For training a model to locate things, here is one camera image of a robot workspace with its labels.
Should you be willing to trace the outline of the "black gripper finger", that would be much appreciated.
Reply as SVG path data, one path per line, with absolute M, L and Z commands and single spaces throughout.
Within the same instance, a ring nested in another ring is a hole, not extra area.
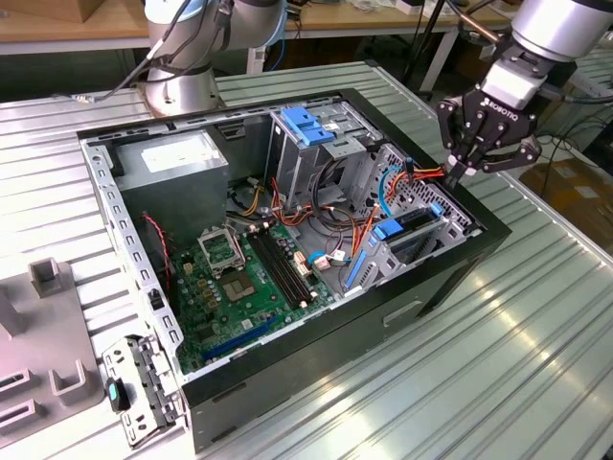
M 463 142 L 464 174 L 499 173 L 534 163 L 542 147 L 530 133 L 531 126 L 516 126 L 506 122 L 486 123 L 478 130 L 468 130 Z
M 446 98 L 436 106 L 443 146 L 448 150 L 444 184 L 454 189 L 471 168 L 469 159 L 478 144 L 483 111 L 464 104 L 462 97 Z

